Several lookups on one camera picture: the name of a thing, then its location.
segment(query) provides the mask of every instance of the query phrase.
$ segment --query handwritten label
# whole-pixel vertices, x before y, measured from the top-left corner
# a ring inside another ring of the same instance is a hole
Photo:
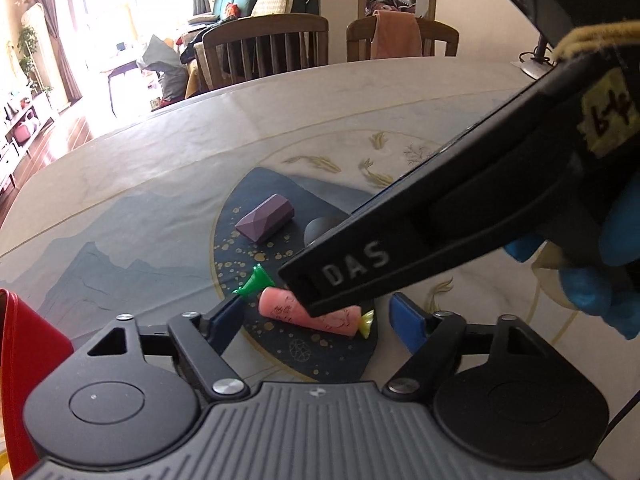
[[[582,96],[582,115],[578,130],[598,158],[640,131],[640,114],[620,67],[609,70]]]
[[[284,298],[281,303],[274,305],[270,317],[287,323],[309,326],[317,330],[334,332],[336,328],[348,328],[354,321],[351,316],[351,307],[346,307],[336,312],[330,312],[324,316],[312,319],[302,306],[297,304],[293,295]]]

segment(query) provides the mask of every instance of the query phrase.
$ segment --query blue glove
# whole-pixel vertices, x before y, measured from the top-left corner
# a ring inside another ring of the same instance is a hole
[[[519,262],[528,260],[544,238],[531,234],[505,246]],[[600,235],[600,255],[609,266],[622,266],[640,258],[640,173],[636,173],[615,201]],[[626,339],[640,332],[640,294],[613,293],[609,280],[598,270],[587,267],[560,269],[565,295],[579,310],[600,316]]]

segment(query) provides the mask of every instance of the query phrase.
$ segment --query chair back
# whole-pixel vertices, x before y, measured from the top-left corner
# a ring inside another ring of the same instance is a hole
[[[269,14],[212,28],[196,50],[209,90],[328,64],[328,21],[314,14]]]
[[[347,27],[347,61],[361,61],[371,59],[371,41],[376,31],[375,16],[367,16],[351,22]],[[455,56],[458,52],[459,32],[449,27],[445,23],[416,18],[415,21],[420,27],[420,37],[422,38],[422,55],[434,56],[435,41],[445,41],[447,43],[444,51],[445,56]],[[361,49],[360,42],[364,42],[364,49]]]

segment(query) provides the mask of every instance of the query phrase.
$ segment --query stuffed toy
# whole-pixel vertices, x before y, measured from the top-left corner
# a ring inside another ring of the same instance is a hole
[[[225,12],[223,15],[224,18],[239,18],[240,17],[240,7],[236,4],[226,4]]]

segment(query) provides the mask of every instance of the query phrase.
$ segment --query purple block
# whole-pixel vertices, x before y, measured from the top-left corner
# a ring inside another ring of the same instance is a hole
[[[275,194],[242,217],[236,224],[236,229],[252,242],[258,243],[274,234],[293,215],[291,202],[282,195]]]

